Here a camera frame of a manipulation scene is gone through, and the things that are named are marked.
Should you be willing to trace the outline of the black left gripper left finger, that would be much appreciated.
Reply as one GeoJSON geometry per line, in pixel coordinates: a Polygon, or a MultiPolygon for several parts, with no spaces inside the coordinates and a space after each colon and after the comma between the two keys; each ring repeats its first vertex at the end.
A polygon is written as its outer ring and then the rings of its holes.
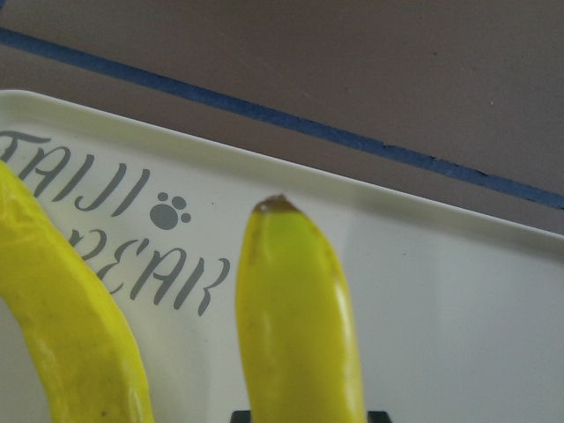
{"type": "Polygon", "coordinates": [[[230,423],[251,423],[251,411],[250,410],[235,410],[232,412],[230,417],[230,423]]]}

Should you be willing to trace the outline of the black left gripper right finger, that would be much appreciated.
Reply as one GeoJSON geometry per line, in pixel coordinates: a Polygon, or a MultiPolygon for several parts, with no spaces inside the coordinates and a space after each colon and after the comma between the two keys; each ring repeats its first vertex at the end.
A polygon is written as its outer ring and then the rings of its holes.
{"type": "Polygon", "coordinates": [[[367,423],[391,423],[391,418],[386,411],[368,411],[367,423]]]}

